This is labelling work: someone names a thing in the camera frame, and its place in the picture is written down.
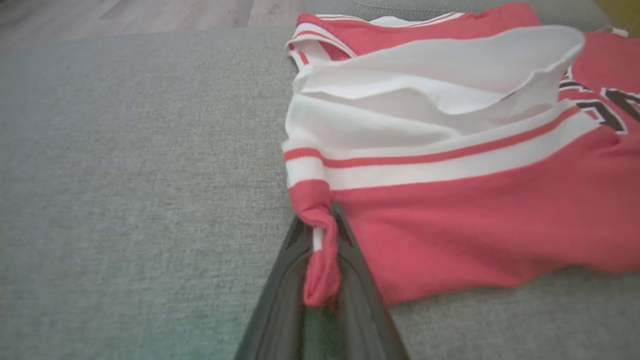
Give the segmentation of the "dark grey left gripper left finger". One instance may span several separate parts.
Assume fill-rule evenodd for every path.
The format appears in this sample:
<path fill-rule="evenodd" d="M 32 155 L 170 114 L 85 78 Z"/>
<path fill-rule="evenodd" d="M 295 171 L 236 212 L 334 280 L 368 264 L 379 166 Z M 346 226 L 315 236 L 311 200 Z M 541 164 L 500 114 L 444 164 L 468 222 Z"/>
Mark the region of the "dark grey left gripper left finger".
<path fill-rule="evenodd" d="M 234 356 L 236 360 L 301 360 L 307 265 L 313 231 L 294 216 Z"/>

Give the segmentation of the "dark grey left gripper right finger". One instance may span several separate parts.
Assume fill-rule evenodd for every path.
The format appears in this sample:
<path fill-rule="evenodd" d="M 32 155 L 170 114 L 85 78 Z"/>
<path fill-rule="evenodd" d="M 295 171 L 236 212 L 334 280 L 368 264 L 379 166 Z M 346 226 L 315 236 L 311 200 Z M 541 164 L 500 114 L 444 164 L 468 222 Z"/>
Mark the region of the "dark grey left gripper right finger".
<path fill-rule="evenodd" d="M 324 360 L 409 360 L 345 210 L 333 203 L 340 287 L 328 315 Z"/>

